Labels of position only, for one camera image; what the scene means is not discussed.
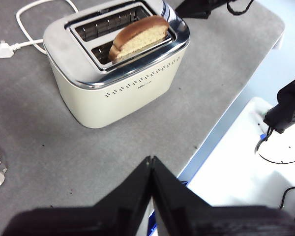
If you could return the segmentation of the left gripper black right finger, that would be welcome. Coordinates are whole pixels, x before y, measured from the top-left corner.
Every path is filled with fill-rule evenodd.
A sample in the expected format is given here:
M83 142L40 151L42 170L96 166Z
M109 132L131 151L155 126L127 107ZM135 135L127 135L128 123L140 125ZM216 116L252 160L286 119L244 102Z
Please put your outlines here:
M157 225L171 236L295 236L295 221L266 206L211 206L154 156L151 160Z

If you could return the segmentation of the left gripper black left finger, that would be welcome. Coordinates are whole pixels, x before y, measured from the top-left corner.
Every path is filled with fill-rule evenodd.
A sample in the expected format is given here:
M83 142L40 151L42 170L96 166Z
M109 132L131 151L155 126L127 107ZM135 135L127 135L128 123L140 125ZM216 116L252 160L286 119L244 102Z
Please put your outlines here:
M151 157L93 206L37 208L15 215L4 236L134 236L151 194Z

